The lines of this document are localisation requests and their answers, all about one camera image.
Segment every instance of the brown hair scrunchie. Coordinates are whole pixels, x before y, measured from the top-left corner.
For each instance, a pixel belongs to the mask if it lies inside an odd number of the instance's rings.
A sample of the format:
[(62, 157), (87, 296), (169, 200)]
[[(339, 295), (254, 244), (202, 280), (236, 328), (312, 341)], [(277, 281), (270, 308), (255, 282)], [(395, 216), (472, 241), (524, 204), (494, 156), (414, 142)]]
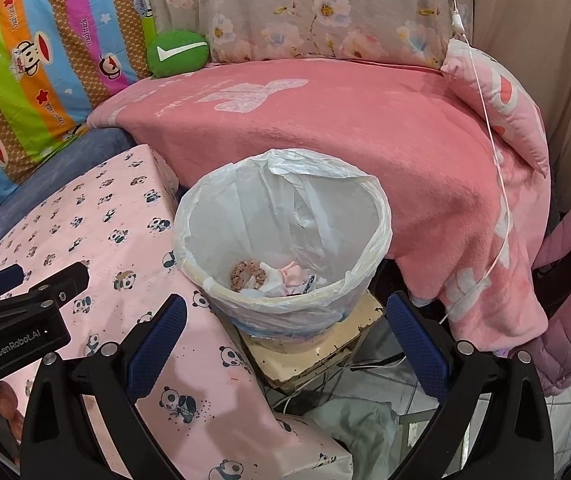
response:
[(259, 267), (259, 262), (256, 260), (243, 260), (236, 264), (232, 272), (230, 272), (230, 282), (232, 282), (232, 290), (239, 292), (243, 286), (249, 282), (249, 279), (254, 276), (256, 285), (254, 288), (259, 288), (265, 283), (267, 276), (265, 270)]

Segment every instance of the metal screw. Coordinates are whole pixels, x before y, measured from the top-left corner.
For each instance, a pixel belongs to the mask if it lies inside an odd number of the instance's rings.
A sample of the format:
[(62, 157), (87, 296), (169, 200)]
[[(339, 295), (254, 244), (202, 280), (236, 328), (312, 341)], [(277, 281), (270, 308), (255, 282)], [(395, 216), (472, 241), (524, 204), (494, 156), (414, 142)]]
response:
[(472, 352), (474, 351), (472, 343), (468, 343), (467, 341), (459, 341), (456, 344), (456, 349), (463, 355), (472, 355)]
[(51, 365), (54, 361), (56, 361), (56, 354), (54, 352), (50, 352), (49, 354), (46, 354), (45, 357), (43, 358), (43, 364), (44, 365)]
[(532, 356), (528, 354), (528, 352), (526, 352), (525, 350), (518, 351), (517, 357), (522, 363), (528, 364), (532, 362)]
[(116, 352), (118, 351), (119, 346), (116, 343), (105, 343), (102, 347), (101, 347), (101, 353), (105, 356), (105, 357), (110, 357), (111, 355), (116, 354)]

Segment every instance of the white check mark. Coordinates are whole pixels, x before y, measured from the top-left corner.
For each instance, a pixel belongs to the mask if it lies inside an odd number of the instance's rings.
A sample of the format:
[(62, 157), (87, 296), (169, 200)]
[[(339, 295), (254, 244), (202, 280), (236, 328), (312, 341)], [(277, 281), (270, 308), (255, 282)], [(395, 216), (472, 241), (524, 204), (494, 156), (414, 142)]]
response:
[(200, 41), (199, 43), (191, 43), (189, 45), (178, 46), (176, 48), (171, 48), (169, 50), (163, 50), (158, 45), (156, 46), (156, 51), (158, 52), (158, 60), (165, 61), (168, 57), (175, 56), (176, 54), (181, 54), (181, 52), (185, 52), (186, 50), (190, 50), (192, 48), (196, 48), (197, 46), (207, 45), (204, 41)]

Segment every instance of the colorful striped fabric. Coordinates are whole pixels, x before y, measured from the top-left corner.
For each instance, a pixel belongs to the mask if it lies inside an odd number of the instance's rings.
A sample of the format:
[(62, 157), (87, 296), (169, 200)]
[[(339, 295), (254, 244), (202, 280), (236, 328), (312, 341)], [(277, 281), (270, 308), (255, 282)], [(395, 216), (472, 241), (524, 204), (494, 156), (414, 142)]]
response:
[(150, 75), (155, 37), (148, 0), (0, 0), (0, 205), (93, 108)]

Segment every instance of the red star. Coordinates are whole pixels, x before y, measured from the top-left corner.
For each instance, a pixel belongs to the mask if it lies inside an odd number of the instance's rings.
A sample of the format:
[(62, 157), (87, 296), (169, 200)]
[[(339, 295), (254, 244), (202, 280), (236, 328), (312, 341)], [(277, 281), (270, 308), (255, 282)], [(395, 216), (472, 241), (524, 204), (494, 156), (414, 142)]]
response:
[(14, 0), (3, 0), (3, 5), (5, 7), (9, 7), (10, 5), (12, 5), (14, 3)]
[(36, 96), (36, 102), (42, 105), (44, 102), (47, 101), (47, 94), (49, 94), (47, 90), (41, 90), (39, 94)]

